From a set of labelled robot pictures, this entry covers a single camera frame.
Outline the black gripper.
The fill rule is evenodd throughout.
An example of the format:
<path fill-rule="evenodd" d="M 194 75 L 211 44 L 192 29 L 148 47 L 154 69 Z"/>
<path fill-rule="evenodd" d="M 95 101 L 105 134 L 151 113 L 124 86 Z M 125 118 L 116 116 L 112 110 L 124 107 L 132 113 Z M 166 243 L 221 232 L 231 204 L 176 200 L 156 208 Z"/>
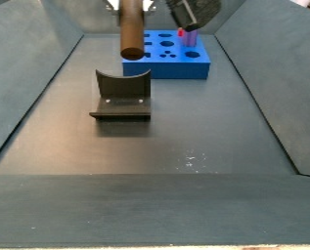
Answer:
<path fill-rule="evenodd" d="M 113 16 L 120 14 L 121 0 L 103 0 Z M 222 0 L 166 0 L 178 27 L 184 31 L 202 28 L 221 13 Z M 155 0 L 143 0 L 143 11 L 156 11 Z"/>

